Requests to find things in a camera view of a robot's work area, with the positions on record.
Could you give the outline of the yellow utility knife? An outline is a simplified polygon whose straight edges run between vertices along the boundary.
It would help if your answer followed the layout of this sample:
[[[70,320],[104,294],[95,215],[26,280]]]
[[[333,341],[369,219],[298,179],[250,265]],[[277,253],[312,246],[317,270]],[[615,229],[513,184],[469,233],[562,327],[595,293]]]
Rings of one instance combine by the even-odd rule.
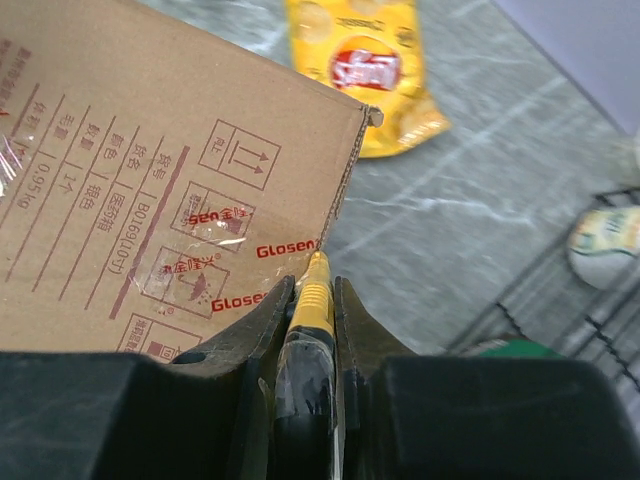
[[[275,382],[277,479],[328,479],[336,422],[334,301],[328,257],[316,251],[297,283]]]

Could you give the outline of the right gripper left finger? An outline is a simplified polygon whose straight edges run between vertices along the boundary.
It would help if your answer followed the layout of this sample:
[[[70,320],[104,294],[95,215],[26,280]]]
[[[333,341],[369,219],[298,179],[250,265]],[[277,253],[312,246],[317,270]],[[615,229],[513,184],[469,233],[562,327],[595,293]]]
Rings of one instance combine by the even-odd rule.
[[[178,465],[184,479],[266,479],[276,364],[295,281],[278,281],[257,307],[170,371],[180,381]]]

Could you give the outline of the brown cardboard box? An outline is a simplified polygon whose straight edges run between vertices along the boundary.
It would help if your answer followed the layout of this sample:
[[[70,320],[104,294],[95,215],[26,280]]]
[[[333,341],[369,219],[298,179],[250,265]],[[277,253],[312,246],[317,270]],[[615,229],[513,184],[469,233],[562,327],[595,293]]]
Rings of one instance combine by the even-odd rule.
[[[372,107],[136,1],[1,5],[1,347],[160,362],[301,276]]]

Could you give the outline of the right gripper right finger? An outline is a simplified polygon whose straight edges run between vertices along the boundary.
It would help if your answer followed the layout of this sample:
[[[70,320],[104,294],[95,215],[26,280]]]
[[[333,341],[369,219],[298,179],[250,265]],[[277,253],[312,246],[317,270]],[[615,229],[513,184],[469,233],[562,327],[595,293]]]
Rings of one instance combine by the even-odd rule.
[[[389,356],[415,353],[365,308],[352,283],[334,282],[339,439],[344,479],[380,479],[369,381]]]

